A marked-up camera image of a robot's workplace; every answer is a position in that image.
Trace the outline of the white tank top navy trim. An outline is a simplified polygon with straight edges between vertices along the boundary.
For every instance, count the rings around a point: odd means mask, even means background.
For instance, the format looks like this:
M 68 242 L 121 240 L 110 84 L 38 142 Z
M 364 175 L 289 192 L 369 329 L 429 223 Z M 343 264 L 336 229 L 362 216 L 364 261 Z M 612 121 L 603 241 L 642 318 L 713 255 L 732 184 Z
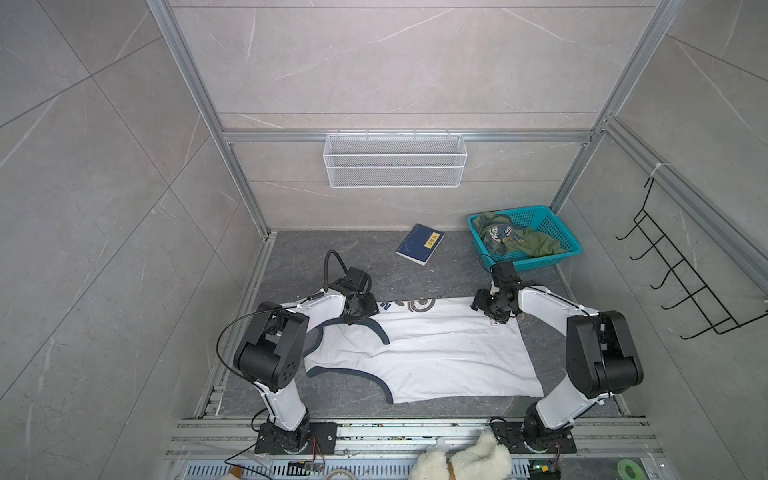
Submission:
M 374 381 L 388 402 L 447 397 L 540 397 L 543 388 L 511 320 L 495 324 L 464 298 L 415 311 L 389 304 L 365 325 L 329 325 L 308 353 L 308 375 L 347 373 Z

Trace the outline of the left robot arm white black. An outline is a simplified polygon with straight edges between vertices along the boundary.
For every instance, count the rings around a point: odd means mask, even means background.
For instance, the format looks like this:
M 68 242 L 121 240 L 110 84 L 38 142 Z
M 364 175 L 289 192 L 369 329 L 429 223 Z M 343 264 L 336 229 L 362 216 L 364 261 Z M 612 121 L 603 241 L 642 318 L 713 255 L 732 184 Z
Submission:
M 311 431 L 315 425 L 295 382 L 308 332 L 331 325 L 362 325 L 383 344 L 390 343 L 373 319 L 379 304 L 371 288 L 367 272 L 347 267 L 338 252 L 330 250 L 318 292 L 292 304 L 265 301 L 241 317 L 248 325 L 233 359 L 219 361 L 254 386 L 264 401 L 267 419 L 259 427 L 257 452 L 298 454 L 315 442 Z

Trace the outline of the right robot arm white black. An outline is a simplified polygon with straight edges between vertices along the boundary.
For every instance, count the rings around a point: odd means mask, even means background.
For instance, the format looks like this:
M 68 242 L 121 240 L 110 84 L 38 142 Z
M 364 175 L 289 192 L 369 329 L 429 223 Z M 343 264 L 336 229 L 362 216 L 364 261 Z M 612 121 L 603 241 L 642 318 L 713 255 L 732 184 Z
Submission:
M 574 453 L 571 430 L 575 420 L 594 405 L 644 379 L 643 367 L 629 323 L 618 311 L 598 311 L 577 304 L 518 275 L 512 261 L 488 268 L 491 289 L 479 289 L 470 305 L 488 318 L 506 323 L 529 314 L 566 339 L 563 380 L 531 404 L 517 433 L 512 422 L 491 422 L 497 440 L 512 453 Z

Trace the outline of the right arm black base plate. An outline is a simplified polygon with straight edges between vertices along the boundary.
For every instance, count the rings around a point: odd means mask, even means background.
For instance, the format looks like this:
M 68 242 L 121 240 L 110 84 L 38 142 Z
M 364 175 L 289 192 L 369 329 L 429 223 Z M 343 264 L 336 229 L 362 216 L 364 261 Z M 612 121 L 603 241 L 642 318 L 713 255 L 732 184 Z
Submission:
M 489 427 L 498 443 L 504 445 L 510 453 L 522 455 L 534 454 L 575 454 L 577 447 L 572 435 L 572 428 L 558 430 L 544 429 L 526 433 L 523 422 L 492 419 Z

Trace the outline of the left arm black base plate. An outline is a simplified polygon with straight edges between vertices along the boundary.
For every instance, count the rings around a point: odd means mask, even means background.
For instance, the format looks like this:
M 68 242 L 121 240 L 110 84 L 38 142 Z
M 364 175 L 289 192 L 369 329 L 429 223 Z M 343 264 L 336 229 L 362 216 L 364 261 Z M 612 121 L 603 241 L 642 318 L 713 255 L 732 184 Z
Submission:
M 337 443 L 334 422 L 303 423 L 296 431 L 283 430 L 271 422 L 260 426 L 256 454 L 332 455 Z

